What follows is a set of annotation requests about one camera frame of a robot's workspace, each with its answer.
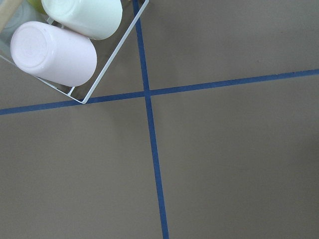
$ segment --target upside-down cup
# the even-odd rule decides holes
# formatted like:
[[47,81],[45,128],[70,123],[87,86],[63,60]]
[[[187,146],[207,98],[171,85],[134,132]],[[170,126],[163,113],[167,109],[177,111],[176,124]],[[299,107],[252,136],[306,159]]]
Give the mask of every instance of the upside-down cup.
[[97,55],[89,38],[41,22],[21,25],[10,48],[22,71],[66,86],[84,84],[96,69]]

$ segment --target floor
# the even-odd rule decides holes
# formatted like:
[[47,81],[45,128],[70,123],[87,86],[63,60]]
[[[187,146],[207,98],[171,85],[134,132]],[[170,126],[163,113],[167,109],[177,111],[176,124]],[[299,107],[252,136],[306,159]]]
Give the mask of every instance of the floor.
[[1,238],[319,238],[318,9],[151,0],[86,105],[1,61]]

